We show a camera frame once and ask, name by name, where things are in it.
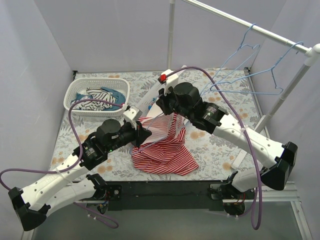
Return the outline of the red white striped tank top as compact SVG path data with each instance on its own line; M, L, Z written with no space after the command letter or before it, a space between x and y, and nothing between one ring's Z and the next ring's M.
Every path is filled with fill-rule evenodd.
M184 118L181 118L179 139L181 144L170 149L151 147L131 157L133 166L149 174L176 174L185 176L199 168L199 165L185 146L186 128Z

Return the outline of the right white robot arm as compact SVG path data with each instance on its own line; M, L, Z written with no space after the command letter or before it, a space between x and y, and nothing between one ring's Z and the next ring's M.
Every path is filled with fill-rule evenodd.
M262 164L262 168L237 171L228 177L224 189L230 198L237 199L259 184L276 191L285 188L296 163L296 144L273 141L251 128L242 127L224 108L204 101L191 83L161 88L158 94L156 104L165 115L175 113L186 118L197 129L231 142Z

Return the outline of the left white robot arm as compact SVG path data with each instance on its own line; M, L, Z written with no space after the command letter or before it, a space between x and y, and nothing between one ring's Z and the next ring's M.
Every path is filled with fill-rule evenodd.
M139 147L152 132L136 121L120 124L105 120L95 132L70 154L54 173L44 175L23 188L14 187L8 195L24 231L40 226L53 212L82 199L103 200L110 188L98 174L89 174L108 155L127 145Z

